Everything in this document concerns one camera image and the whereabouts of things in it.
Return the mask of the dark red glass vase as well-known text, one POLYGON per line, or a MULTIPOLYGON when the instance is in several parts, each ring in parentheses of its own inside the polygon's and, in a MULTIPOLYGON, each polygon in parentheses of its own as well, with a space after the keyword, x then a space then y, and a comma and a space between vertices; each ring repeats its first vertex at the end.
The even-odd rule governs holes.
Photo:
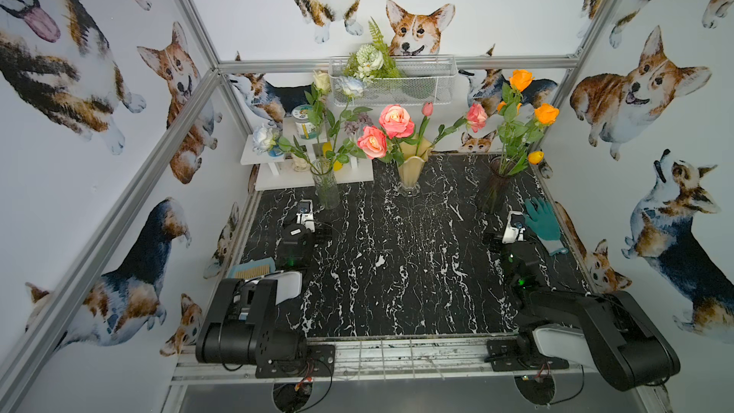
POLYGON ((516 162, 506 163, 501 157, 492 158, 489 162, 489 177, 479 187, 475 198, 475 206, 483 213, 494 213, 502 210, 505 197, 512 183, 510 172, 516 162))

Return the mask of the clear ribbed glass vase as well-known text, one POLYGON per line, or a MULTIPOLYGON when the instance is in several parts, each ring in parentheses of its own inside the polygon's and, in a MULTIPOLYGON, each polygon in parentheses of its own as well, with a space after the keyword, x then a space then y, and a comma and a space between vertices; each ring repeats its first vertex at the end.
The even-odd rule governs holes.
POLYGON ((340 193, 332 162, 327 158, 317 157, 311 164, 311 174, 321 206, 325 210, 337 208, 340 204, 340 193))

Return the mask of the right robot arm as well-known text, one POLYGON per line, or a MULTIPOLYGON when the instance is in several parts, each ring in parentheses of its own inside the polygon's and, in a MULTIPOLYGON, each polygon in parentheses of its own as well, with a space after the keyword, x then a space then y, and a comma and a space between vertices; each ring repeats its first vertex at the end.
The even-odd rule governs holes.
POLYGON ((538 280, 536 264, 514 254, 501 236, 486 233, 483 243, 499 256, 508 297, 525 329, 581 337, 579 343, 533 337, 539 354, 594 368, 619 391, 659 386, 680 373, 675 350, 627 292, 552 290, 538 280))

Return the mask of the pink tulip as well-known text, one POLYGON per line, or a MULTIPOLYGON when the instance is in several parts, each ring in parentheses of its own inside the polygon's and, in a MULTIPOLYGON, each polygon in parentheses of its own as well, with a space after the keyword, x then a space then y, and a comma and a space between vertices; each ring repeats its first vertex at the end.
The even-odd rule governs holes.
POLYGON ((417 144, 416 144, 416 155, 421 156, 422 153, 424 153, 424 146, 422 145, 424 143, 424 134, 428 127, 428 124, 430 123, 430 118, 433 115, 434 112, 434 104, 432 101, 428 101, 424 104, 422 107, 422 115, 424 116, 422 118, 422 122, 420 125, 418 137, 417 137, 417 144))

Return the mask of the teal rubber glove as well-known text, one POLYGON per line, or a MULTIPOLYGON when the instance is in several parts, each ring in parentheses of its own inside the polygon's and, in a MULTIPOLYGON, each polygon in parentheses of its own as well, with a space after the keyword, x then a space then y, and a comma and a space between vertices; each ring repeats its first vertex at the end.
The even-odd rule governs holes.
POLYGON ((525 223, 534 232, 550 255, 567 254, 569 250, 562 242, 560 225, 552 204, 545 199, 525 200, 525 223))

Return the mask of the orange tulip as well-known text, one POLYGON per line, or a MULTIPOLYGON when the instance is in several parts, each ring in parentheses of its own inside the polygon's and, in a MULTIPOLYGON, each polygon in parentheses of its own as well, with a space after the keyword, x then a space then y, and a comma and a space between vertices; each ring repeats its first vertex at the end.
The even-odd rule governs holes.
POLYGON ((530 164, 540 164, 544 160, 544 153, 542 151, 535 151, 529 154, 523 155, 517 163, 508 172, 508 176, 514 176, 521 171, 525 170, 530 164))

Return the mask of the clear jar green lid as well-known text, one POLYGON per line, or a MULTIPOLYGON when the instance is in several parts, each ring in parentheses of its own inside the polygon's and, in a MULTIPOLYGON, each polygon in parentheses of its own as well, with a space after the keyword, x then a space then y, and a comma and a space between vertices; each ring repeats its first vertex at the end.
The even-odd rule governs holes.
POLYGON ((309 104, 299 105, 292 111, 298 137, 302 140, 315 140, 320 135, 320 123, 315 110, 309 104))

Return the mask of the blue label tin can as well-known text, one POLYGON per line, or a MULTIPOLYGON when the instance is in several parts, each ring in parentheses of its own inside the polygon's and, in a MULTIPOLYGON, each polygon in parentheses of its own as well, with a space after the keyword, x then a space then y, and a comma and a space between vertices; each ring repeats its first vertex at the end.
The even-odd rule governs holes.
POLYGON ((282 157, 285 152, 281 149, 279 145, 271 145, 267 150, 267 154, 271 158, 278 158, 282 157))

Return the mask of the small purple flower pot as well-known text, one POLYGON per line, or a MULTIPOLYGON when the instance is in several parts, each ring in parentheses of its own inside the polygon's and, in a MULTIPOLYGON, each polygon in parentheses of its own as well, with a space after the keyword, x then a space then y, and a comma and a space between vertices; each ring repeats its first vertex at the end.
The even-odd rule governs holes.
POLYGON ((355 120, 344 122, 343 130, 348 136, 357 137, 363 134, 363 129, 366 126, 373 125, 374 122, 367 113, 359 113, 357 114, 357 118, 355 118, 355 120))

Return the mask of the green fern white flower bouquet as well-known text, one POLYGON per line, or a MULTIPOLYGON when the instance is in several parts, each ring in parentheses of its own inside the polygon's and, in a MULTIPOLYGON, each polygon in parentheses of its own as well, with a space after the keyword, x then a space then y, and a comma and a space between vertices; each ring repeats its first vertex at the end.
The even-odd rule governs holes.
POLYGON ((372 41, 361 45, 355 53, 349 55, 343 71, 344 76, 355 78, 365 86, 378 80, 402 78, 403 72, 391 57, 380 26, 374 18, 370 18, 368 25, 372 41))

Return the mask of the pink rose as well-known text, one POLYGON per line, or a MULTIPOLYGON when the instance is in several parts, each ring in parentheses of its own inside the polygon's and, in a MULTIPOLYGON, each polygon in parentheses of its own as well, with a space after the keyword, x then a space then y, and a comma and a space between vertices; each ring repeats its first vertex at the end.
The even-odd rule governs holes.
POLYGON ((385 107, 378 119, 380 129, 387 138, 387 158, 390 158, 398 166, 405 161, 401 145, 407 143, 412 145, 415 139, 415 122, 410 114, 401 105, 394 104, 385 107))
POLYGON ((398 142, 382 127, 365 126, 362 136, 357 140, 357 146, 371 160, 397 164, 401 158, 398 142))
POLYGON ((457 132, 462 127, 464 129, 471 130, 473 133, 478 133, 486 126, 488 118, 489 116, 487 116, 485 108, 481 104, 472 103, 468 112, 462 118, 456 120, 454 124, 451 124, 450 126, 441 125, 439 127, 439 134, 436 139, 432 141, 431 145, 435 147, 441 140, 457 132))

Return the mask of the yellow bottle under shelf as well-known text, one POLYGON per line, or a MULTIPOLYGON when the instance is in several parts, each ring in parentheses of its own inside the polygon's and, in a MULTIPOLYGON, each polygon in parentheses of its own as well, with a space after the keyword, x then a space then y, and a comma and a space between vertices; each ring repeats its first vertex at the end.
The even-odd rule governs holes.
MULTIPOLYGON (((322 153, 325 157, 327 157, 329 154, 333 152, 332 144, 327 141, 327 143, 323 143, 322 145, 322 153)), ((333 170, 334 172, 340 171, 343 168, 343 164, 341 162, 335 161, 333 164, 333 170)))

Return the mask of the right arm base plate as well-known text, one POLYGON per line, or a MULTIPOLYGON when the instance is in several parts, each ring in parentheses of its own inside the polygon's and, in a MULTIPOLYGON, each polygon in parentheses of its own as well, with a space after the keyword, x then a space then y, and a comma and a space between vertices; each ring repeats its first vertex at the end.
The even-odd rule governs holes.
POLYGON ((539 371, 541 369, 566 370, 569 361, 542 355, 534 340, 527 335, 519 335, 512 340, 488 340, 485 362, 495 372, 539 371))

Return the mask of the yellow fluted vase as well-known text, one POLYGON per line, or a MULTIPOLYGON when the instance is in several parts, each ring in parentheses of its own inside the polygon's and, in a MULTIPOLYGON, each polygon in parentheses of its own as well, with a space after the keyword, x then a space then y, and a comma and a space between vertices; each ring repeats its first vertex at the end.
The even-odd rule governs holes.
POLYGON ((427 139, 421 139, 417 145, 401 143, 404 162, 398 166, 401 187, 399 193, 405 197, 414 197, 420 193, 419 178, 424 165, 427 163, 433 145, 427 139))

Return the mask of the small glass jar under shelf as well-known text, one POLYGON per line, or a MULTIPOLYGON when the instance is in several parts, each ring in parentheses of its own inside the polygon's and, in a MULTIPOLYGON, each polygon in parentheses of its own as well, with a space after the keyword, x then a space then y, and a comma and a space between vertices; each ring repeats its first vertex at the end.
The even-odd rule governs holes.
POLYGON ((295 172, 309 172, 311 169, 311 165, 307 160, 293 156, 292 157, 292 169, 295 172))

